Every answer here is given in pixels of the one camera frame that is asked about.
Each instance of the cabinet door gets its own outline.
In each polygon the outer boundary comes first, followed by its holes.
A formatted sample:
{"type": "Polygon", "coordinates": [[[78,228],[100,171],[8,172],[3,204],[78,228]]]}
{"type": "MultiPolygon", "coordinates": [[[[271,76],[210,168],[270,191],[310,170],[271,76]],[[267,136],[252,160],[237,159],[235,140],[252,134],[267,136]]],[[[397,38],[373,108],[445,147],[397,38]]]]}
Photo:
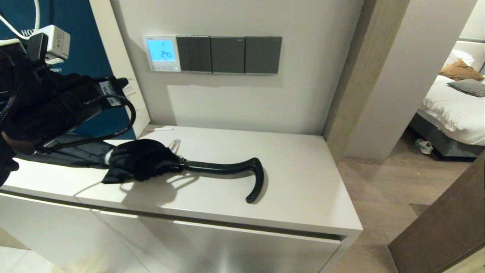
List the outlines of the cabinet door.
{"type": "Polygon", "coordinates": [[[90,209],[0,194],[0,227],[66,273],[147,273],[90,209]]]}
{"type": "Polygon", "coordinates": [[[100,212],[152,273],[317,273],[340,245],[320,239],[100,212]]]}

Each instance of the gray switch panel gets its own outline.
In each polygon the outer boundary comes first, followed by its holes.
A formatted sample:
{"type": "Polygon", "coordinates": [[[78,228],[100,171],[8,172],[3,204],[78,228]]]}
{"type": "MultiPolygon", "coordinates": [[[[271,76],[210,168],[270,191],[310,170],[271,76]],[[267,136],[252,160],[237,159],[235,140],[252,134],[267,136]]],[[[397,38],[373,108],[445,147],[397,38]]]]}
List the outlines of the gray switch panel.
{"type": "Polygon", "coordinates": [[[278,74],[282,37],[246,37],[245,73],[278,74]]]}
{"type": "Polygon", "coordinates": [[[177,44],[182,71],[212,72],[208,36],[177,36],[177,44]]]}
{"type": "Polygon", "coordinates": [[[244,37],[211,37],[213,73],[244,73],[244,37]]]}

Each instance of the white cabinet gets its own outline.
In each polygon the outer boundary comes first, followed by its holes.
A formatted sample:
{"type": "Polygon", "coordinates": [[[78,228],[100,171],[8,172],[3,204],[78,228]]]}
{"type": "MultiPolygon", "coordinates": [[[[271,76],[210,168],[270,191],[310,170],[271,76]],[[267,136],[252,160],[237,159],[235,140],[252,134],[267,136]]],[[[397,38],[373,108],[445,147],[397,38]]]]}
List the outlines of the white cabinet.
{"type": "Polygon", "coordinates": [[[362,232],[321,136],[174,127],[144,138],[193,161],[259,158],[260,198],[245,201],[253,176],[104,185],[106,170],[18,160],[0,227],[68,273],[324,273],[362,232]]]}
{"type": "Polygon", "coordinates": [[[150,272],[315,273],[340,246],[312,238],[100,212],[150,272]]]}

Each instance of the white countertop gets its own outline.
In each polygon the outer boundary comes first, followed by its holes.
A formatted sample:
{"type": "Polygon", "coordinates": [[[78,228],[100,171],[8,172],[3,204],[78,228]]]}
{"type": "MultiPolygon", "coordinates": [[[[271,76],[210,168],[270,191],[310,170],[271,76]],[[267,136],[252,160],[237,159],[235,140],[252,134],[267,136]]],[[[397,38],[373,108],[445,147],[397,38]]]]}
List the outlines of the white countertop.
{"type": "MultiPolygon", "coordinates": [[[[266,186],[248,204],[255,178],[217,179],[165,174],[145,182],[104,185],[107,170],[69,168],[16,159],[3,190],[40,197],[293,230],[352,234],[362,226],[321,136],[176,127],[143,138],[170,146],[192,161],[220,164],[260,159],[266,186]]],[[[112,144],[125,142],[111,140],[112,144]]]]}

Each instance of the bed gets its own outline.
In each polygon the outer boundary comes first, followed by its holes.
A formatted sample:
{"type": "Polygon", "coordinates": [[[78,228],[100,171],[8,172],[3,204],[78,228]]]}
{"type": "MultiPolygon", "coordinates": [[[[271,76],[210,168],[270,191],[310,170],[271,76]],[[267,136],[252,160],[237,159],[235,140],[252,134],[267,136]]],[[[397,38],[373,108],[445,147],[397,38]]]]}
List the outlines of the bed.
{"type": "MultiPolygon", "coordinates": [[[[470,54],[469,66],[485,74],[485,41],[457,41],[453,49],[470,54]]],[[[485,98],[453,89],[453,81],[437,76],[409,127],[431,142],[438,157],[476,158],[485,150],[485,98]]]]}

